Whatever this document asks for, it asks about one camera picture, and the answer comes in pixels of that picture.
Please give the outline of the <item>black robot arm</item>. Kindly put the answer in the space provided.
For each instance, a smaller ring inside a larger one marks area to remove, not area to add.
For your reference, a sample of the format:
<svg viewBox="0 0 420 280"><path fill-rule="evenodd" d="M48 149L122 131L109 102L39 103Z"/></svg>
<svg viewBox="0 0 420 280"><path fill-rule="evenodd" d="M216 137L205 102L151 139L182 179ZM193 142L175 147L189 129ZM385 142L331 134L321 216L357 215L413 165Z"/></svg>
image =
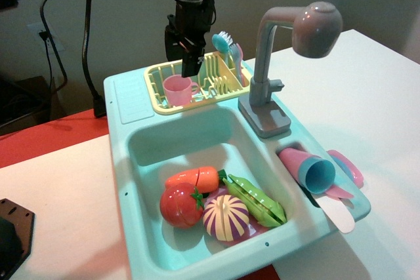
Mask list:
<svg viewBox="0 0 420 280"><path fill-rule="evenodd" d="M169 61L181 60L183 77L200 71L205 54L205 34L216 21L214 0L175 0L175 13L165 27L165 51Z"/></svg>

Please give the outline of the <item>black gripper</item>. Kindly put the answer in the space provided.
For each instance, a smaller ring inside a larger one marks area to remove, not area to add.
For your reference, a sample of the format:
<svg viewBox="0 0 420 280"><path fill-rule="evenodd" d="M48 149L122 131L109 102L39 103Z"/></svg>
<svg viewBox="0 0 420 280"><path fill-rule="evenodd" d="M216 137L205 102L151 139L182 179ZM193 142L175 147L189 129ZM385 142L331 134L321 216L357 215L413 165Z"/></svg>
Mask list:
<svg viewBox="0 0 420 280"><path fill-rule="evenodd" d="M182 59L182 76L196 76L205 54L204 35L215 23L214 0L175 0L165 28L165 53L168 61Z"/></svg>

